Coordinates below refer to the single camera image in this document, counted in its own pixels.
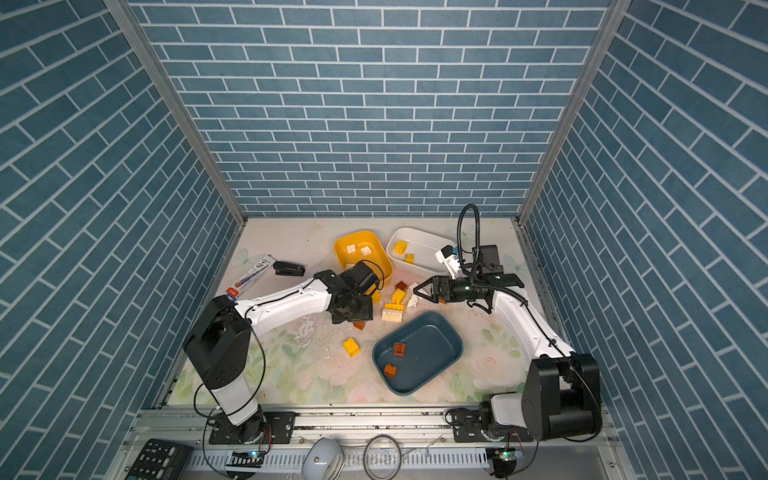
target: yellow bin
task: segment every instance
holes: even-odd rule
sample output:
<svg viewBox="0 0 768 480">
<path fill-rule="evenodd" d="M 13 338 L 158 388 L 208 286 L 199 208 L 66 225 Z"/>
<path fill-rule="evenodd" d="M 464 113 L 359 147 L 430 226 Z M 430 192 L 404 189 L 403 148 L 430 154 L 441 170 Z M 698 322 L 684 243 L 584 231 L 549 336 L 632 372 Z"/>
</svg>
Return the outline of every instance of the yellow bin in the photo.
<svg viewBox="0 0 768 480">
<path fill-rule="evenodd" d="M 347 245 L 353 244 L 355 245 L 355 252 L 347 253 Z M 360 251 L 363 247 L 371 249 L 371 253 L 363 255 L 362 251 Z M 392 278 L 392 262 L 390 262 L 389 257 L 386 256 L 386 251 L 384 251 L 384 247 L 382 247 L 382 243 L 375 233 L 369 230 L 361 230 L 345 235 L 333 244 L 333 251 L 336 253 L 336 258 L 339 260 L 342 271 L 346 270 L 347 264 L 354 265 L 360 260 L 369 260 L 382 267 L 382 271 L 384 272 L 384 286 L 389 285 L 389 280 Z M 373 265 L 368 266 L 371 270 L 376 272 L 376 276 L 381 279 L 379 269 Z"/>
</svg>

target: table surface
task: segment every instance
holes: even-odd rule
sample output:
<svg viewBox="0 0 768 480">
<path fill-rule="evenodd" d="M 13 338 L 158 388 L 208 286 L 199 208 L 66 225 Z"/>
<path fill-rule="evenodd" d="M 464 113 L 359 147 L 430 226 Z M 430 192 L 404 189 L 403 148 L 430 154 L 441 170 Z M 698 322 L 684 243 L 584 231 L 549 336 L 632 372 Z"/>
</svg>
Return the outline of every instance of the table surface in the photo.
<svg viewBox="0 0 768 480">
<path fill-rule="evenodd" d="M 230 261 L 217 295 L 242 278 L 264 254 L 276 260 L 306 265 L 310 278 L 319 270 L 339 271 L 333 252 L 336 239 L 358 230 L 371 230 L 386 248 L 389 239 L 400 227 L 412 227 L 441 237 L 455 236 L 456 219 L 251 219 L 248 220 L 235 253 Z M 464 222 L 462 246 L 474 245 L 474 220 Z M 508 219 L 481 219 L 481 241 L 498 246 L 505 273 L 517 273 L 528 289 L 531 304 L 541 312 L 538 299 L 525 266 L 525 260 Z M 392 281 L 382 291 L 388 300 L 399 281 L 406 284 L 422 282 L 424 276 L 407 272 L 394 265 Z M 249 288 L 241 298 L 253 298 L 297 285 L 296 276 L 276 276 L 269 271 Z M 515 334 L 496 319 L 465 303 L 448 305 L 419 299 L 413 308 L 406 308 L 403 322 L 426 311 L 443 315 L 456 329 L 464 343 L 462 357 L 446 371 L 409 396 L 389 391 L 372 361 L 376 342 L 397 329 L 402 323 L 381 320 L 383 302 L 374 304 L 374 320 L 363 331 L 351 323 L 333 325 L 327 312 L 295 319 L 264 333 L 261 343 L 266 352 L 266 375 L 257 394 L 266 404 L 354 404 L 354 403 L 444 403 L 475 402 L 489 392 L 510 392 L 521 388 L 528 374 L 530 359 Z M 360 353 L 350 358 L 342 342 L 352 337 Z M 262 372 L 259 348 L 251 339 L 246 365 L 246 378 L 255 386 Z M 190 405 L 194 390 L 201 380 L 189 360 L 170 395 L 171 405 Z M 198 404 L 213 404 L 206 389 L 200 391 Z"/>
</svg>

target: metal bracket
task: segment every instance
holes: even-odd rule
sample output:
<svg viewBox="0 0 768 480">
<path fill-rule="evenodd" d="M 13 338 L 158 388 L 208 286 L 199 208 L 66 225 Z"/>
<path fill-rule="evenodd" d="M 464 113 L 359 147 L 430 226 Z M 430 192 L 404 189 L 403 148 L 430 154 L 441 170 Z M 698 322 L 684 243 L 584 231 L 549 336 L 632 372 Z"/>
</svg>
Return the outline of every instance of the metal bracket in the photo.
<svg viewBox="0 0 768 480">
<path fill-rule="evenodd" d="M 493 433 L 489 435 L 480 427 L 480 412 L 471 409 L 456 409 L 455 413 L 448 413 L 451 418 L 453 441 L 456 443 L 477 443 L 477 442 L 498 442 L 498 436 Z M 511 427 L 509 430 L 515 432 L 521 442 L 533 442 L 531 433 L 522 427 Z M 501 437 L 506 437 L 509 433 L 507 429 L 500 432 Z"/>
<path fill-rule="evenodd" d="M 296 420 L 295 412 L 265 412 L 266 424 L 272 435 L 273 445 L 285 445 L 290 443 L 293 434 L 293 423 Z M 211 417 L 217 424 L 215 429 L 211 429 L 208 442 L 211 445 L 237 445 L 240 441 L 237 439 L 237 427 L 232 426 L 226 420 L 227 416 L 222 412 Z"/>
</svg>

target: brick pattern wall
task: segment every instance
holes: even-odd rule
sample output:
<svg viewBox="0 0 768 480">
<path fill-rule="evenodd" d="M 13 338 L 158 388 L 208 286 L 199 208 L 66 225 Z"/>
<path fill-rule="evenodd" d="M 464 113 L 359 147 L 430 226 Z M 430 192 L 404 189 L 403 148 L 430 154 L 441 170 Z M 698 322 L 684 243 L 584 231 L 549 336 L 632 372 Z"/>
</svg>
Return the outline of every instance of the brick pattern wall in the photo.
<svg viewBox="0 0 768 480">
<path fill-rule="evenodd" d="M 98 478 L 235 226 L 101 0 L 0 12 L 0 478 Z"/>
<path fill-rule="evenodd" d="M 608 0 L 131 2 L 255 216 L 517 212 Z"/>
<path fill-rule="evenodd" d="M 767 25 L 634 0 L 531 217 L 638 478 L 768 478 Z"/>
</svg>

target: brown lego brick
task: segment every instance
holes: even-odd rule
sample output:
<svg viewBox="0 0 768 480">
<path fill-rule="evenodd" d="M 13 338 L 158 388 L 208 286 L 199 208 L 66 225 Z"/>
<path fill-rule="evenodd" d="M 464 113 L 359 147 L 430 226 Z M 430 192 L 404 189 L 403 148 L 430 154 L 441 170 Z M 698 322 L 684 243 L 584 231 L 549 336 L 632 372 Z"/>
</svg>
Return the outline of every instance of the brown lego brick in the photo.
<svg viewBox="0 0 768 480">
<path fill-rule="evenodd" d="M 388 376 L 390 379 L 395 378 L 395 373 L 397 373 L 397 367 L 394 365 L 386 364 L 384 366 L 384 375 Z"/>
</svg>

